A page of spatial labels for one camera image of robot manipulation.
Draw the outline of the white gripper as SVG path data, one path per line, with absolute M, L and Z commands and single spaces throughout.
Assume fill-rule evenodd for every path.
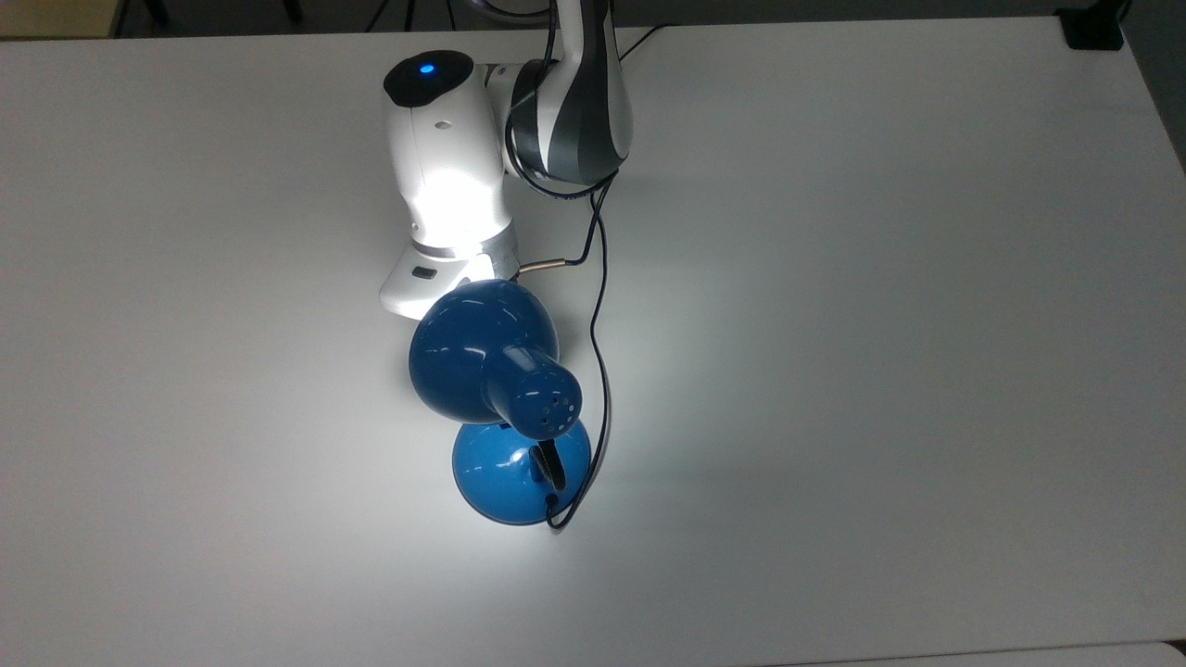
M 407 320 L 422 320 L 442 296 L 463 284 L 503 277 L 503 258 L 478 253 L 438 258 L 428 246 L 407 244 L 380 288 L 380 305 Z

